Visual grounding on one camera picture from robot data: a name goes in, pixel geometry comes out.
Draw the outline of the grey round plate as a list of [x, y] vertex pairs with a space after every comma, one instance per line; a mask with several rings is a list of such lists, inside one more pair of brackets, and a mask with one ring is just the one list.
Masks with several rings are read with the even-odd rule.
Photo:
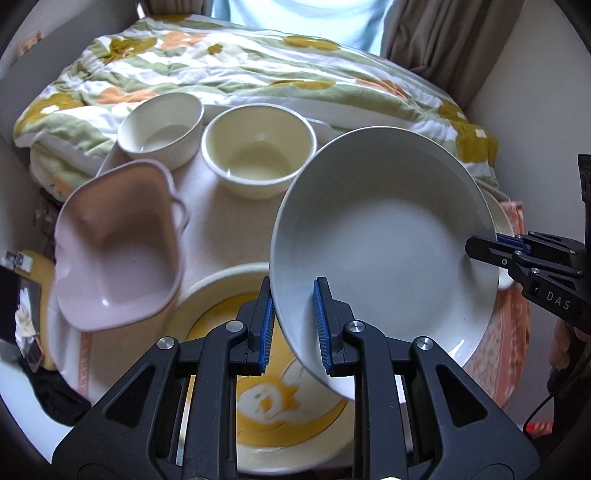
[[493, 238], [476, 181], [447, 150], [394, 127], [366, 127], [322, 147], [291, 184], [273, 227], [270, 286], [280, 328], [308, 373], [353, 399], [353, 379], [322, 365], [312, 288], [401, 340], [433, 338], [458, 364], [479, 347], [499, 271], [470, 259], [472, 236]]

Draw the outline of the pink square dish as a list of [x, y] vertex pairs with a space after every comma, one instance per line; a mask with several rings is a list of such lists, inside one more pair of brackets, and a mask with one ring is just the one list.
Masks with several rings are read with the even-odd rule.
[[180, 288], [189, 218], [169, 170], [153, 160], [75, 190], [55, 227], [54, 292], [65, 320], [94, 332], [160, 313]]

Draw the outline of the cream round bowl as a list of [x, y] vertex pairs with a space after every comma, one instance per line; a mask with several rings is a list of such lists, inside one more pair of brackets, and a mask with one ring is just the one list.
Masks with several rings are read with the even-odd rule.
[[221, 186], [249, 200], [286, 193], [317, 149], [311, 123], [273, 104], [222, 112], [204, 129], [200, 146], [205, 164]]

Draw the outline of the white round bowl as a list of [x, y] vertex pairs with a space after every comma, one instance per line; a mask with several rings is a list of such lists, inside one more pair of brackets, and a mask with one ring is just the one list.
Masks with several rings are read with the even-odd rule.
[[192, 94], [173, 92], [142, 102], [121, 123], [117, 144], [132, 159], [156, 160], [170, 171], [197, 155], [204, 105]]

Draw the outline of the orange patterned towel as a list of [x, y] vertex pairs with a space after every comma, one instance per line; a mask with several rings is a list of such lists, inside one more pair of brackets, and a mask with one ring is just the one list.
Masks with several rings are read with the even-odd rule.
[[525, 368], [532, 323], [531, 307], [514, 283], [499, 290], [493, 316], [465, 371], [500, 406], [515, 392]]

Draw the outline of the yellow duck print plate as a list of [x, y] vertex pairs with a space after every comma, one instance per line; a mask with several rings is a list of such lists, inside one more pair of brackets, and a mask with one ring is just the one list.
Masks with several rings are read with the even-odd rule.
[[[218, 271], [178, 299], [164, 333], [179, 341], [198, 339], [235, 319], [256, 299], [266, 263]], [[262, 376], [236, 384], [238, 470], [255, 476], [346, 468], [353, 462], [353, 403], [315, 380], [273, 328], [270, 363]]]

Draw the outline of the yellow stool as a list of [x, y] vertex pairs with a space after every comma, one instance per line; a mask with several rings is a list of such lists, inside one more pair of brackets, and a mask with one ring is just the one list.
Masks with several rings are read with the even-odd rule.
[[18, 267], [16, 271], [32, 284], [32, 322], [42, 352], [41, 366], [55, 371], [56, 365], [49, 354], [48, 344], [49, 297], [54, 280], [54, 263], [33, 250], [21, 250], [19, 254], [24, 257], [26, 270]]

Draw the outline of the brown curtain right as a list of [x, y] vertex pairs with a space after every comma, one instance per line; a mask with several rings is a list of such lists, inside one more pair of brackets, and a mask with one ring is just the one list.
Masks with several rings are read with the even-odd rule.
[[524, 3], [516, 0], [394, 1], [381, 56], [470, 106], [501, 55]]

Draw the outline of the light blue cloth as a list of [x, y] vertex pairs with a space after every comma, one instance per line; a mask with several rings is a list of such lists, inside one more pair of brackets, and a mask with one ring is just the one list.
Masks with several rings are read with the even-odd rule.
[[379, 54], [385, 0], [226, 0], [215, 1], [212, 16], [257, 30], [321, 37]]

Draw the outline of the floral green striped duvet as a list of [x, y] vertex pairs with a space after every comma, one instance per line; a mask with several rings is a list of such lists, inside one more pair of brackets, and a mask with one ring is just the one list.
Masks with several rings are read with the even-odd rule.
[[207, 116], [269, 103], [339, 133], [404, 128], [443, 146], [475, 178], [497, 181], [497, 139], [418, 75], [327, 39], [199, 15], [146, 17], [95, 38], [1, 117], [9, 139], [30, 150], [33, 178], [61, 201], [97, 174], [137, 105], [172, 92], [197, 97]]

